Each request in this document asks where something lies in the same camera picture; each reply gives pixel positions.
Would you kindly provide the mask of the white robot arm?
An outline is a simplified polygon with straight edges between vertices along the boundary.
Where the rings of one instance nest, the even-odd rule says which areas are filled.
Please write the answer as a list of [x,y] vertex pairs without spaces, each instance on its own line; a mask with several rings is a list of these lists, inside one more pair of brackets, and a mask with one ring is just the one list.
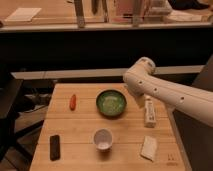
[[152,59],[141,57],[125,71],[123,81],[131,94],[152,96],[213,127],[213,92],[156,78],[155,68]]

